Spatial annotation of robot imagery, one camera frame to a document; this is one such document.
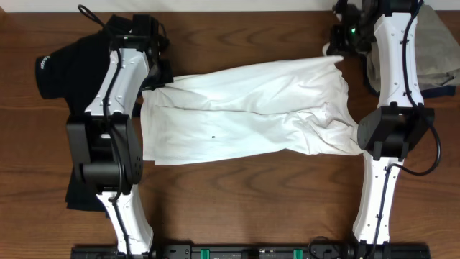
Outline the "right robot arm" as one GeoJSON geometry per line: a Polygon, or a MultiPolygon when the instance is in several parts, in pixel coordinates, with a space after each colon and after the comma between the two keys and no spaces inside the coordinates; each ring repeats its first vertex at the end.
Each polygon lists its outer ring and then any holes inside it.
{"type": "Polygon", "coordinates": [[[347,0],[333,6],[339,24],[331,30],[327,55],[364,53],[376,44],[379,57],[377,108],[360,120],[357,141],[364,155],[364,183],[356,240],[389,242],[389,220],[396,181],[404,160],[426,132],[435,132],[434,110],[424,104],[415,57],[417,15],[422,1],[347,0]]]}

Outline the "white t-shirt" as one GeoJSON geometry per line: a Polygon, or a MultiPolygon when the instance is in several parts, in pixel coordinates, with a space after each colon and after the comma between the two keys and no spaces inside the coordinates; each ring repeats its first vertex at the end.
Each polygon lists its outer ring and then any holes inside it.
{"type": "Polygon", "coordinates": [[[185,165],[292,150],[358,155],[339,56],[178,76],[143,94],[143,158],[185,165]]]}

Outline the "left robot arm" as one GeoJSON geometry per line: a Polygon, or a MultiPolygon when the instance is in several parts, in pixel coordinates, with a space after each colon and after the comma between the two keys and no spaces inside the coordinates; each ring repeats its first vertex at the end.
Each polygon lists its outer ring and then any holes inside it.
{"type": "Polygon", "coordinates": [[[72,258],[156,258],[154,232],[139,196],[142,147],[132,123],[137,97],[172,82],[168,61],[160,58],[165,39],[118,37],[102,51],[101,62],[86,58],[78,87],[89,97],[66,124],[73,172],[103,204],[116,233],[113,247],[76,246],[72,258]]]}

